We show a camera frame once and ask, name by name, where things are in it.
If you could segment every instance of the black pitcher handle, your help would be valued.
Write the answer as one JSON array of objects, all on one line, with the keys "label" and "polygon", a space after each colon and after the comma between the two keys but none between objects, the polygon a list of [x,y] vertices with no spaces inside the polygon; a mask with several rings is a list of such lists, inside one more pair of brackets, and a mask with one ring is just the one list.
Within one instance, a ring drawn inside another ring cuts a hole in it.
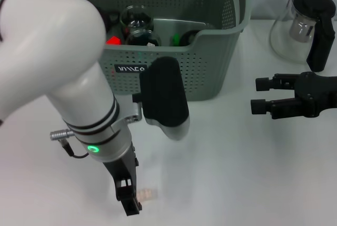
[{"label": "black pitcher handle", "polygon": [[313,72],[321,72],[325,68],[329,53],[335,40],[331,17],[321,14],[315,25],[314,39],[306,62]]}]

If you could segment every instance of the metal connector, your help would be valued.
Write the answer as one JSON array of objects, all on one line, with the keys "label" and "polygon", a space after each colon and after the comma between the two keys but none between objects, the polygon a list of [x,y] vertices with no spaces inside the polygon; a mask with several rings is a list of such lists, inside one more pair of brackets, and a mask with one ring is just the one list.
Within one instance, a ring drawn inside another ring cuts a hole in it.
[{"label": "metal connector", "polygon": [[51,132],[50,138],[52,141],[59,141],[61,139],[69,138],[74,135],[74,132],[71,130],[58,130]]}]

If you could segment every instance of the label on basket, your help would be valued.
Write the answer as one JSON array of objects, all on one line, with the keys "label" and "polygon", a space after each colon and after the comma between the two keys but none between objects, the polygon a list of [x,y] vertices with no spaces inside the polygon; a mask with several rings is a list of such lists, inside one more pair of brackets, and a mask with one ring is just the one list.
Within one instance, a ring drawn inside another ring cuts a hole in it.
[{"label": "label on basket", "polygon": [[115,64],[115,70],[118,73],[139,73],[147,70],[146,64]]}]

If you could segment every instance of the perforated basket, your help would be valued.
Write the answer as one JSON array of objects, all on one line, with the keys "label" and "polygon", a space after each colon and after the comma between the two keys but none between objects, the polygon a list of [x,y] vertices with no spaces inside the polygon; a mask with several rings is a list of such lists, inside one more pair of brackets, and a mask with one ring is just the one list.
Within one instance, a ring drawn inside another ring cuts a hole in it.
[{"label": "perforated basket", "polygon": [[[130,5],[148,7],[155,18],[154,30],[167,45],[175,33],[182,35],[192,29],[202,30],[186,47],[106,45],[100,60],[113,92],[130,94],[140,91],[139,70],[158,57],[175,57],[180,63],[189,101],[207,100],[220,91],[237,39],[251,13],[250,0],[88,1],[107,11],[122,11]],[[118,65],[123,69],[131,66],[121,73]]]}]

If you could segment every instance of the black lid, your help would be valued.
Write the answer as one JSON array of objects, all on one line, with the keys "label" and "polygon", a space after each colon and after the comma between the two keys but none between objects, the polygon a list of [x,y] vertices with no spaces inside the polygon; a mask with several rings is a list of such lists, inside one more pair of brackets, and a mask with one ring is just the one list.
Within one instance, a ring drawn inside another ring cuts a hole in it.
[{"label": "black lid", "polygon": [[319,19],[321,14],[332,18],[336,13],[333,0],[293,0],[293,4],[302,15],[312,19]]}]

